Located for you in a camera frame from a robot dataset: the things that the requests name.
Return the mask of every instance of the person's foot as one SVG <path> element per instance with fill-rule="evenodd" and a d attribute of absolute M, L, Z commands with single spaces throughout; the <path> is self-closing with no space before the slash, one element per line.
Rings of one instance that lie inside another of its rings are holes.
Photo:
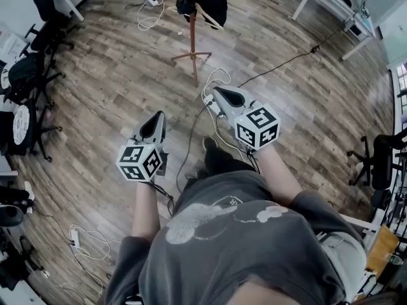
<path fill-rule="evenodd" d="M 36 197 L 35 197 L 35 195 L 34 195 L 34 192 L 32 192 L 32 187 L 31 187 L 30 182 L 26 180 L 26 181 L 24 182 L 24 186 L 25 186 L 25 190 L 26 190 L 26 191 L 28 192 L 28 194 L 29 194 L 28 198 L 29 198 L 30 200 L 34 200 Z"/>
<path fill-rule="evenodd" d="M 197 177 L 198 180 L 203 180 L 206 179 L 209 176 L 209 174 L 206 171 L 206 169 L 198 168 L 197 172 L 195 173 L 195 176 Z"/>
<path fill-rule="evenodd" d="M 202 139 L 202 146 L 204 151 L 208 150 L 208 148 L 217 148 L 217 142 L 210 136 L 206 136 Z"/>

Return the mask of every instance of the person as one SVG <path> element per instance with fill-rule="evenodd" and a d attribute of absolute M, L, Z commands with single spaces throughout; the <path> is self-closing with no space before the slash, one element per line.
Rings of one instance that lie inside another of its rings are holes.
<path fill-rule="evenodd" d="M 212 137 L 203 147 L 206 172 L 188 181 L 161 229 L 155 190 L 137 183 L 132 235 L 121 243 L 104 304 L 352 299 L 366 265 L 361 237 L 316 192 L 301 188 L 274 147 L 254 154 L 262 175 Z"/>

